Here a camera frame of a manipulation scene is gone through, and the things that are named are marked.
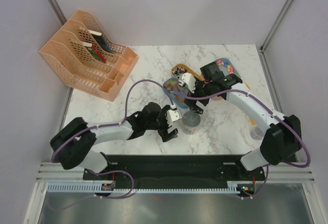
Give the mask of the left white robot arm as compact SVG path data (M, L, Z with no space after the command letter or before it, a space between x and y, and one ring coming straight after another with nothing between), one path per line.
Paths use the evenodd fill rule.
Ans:
M65 170L82 167L100 179L108 179L113 168L103 153L92 150L94 145L114 140L132 140L143 136L148 130L157 131L162 141L168 142L177 137L178 130L169 129L181 118L181 112L175 105L162 108L154 102L115 123L93 124L77 117L51 139L51 160L60 163Z

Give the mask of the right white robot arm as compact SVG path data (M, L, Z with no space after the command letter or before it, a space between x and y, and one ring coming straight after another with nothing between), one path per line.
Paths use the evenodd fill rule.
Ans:
M236 74L224 75L217 62L211 62L200 70L203 79L191 73L179 78L179 85L189 89L185 104L202 114L203 110L197 103L206 106L210 98L220 96L242 110L264 134L260 147L242 156L240 164L235 166L235 175L239 179L248 179L258 167L287 162L290 156L301 150L299 118L269 108Z

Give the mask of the tan lollipop tray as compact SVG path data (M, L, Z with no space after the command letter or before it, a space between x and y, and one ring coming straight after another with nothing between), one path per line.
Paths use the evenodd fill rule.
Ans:
M199 80L203 80L202 76L193 71L190 67L185 64L177 64L171 69L171 75L175 78L180 78L185 73L191 73L194 77Z

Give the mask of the light blue star candy tray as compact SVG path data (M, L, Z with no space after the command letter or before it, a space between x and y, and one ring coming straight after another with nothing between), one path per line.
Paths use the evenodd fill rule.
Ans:
M220 69L220 71L223 72L223 74L229 75L229 74L235 74L236 76L238 76L239 78L241 78L240 74L238 73L237 69L233 66L232 62L228 59L228 58L219 58L217 60L215 60L218 68Z

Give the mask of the clear glass jar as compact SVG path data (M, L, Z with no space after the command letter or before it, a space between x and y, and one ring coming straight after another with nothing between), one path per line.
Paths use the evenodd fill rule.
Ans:
M181 123L186 134L195 134L200 127L201 116L193 111L188 111L183 115Z

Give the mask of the grey metal jar lid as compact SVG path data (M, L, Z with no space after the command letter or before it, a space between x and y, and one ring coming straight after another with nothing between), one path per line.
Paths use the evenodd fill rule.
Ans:
M192 111L186 112L182 117L182 124L189 128L196 128L201 123L201 116Z

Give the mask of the yellow plastic scoop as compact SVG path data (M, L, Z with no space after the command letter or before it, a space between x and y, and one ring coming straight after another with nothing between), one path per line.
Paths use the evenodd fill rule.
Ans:
M247 87L249 90L251 89L250 86L249 86L246 82L244 82L244 84L246 85L246 87ZM255 126L255 125L256 125L255 121L254 121L253 119L251 119L250 117L249 117L249 119L250 119L250 122L251 122L252 126Z

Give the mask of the pink gummy tray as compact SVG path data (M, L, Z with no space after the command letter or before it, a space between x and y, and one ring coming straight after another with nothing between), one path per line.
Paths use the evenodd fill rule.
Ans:
M219 96L214 96L211 98L211 100L213 101L220 101L220 100L225 100L226 99L226 95L223 94L223 95L219 95Z

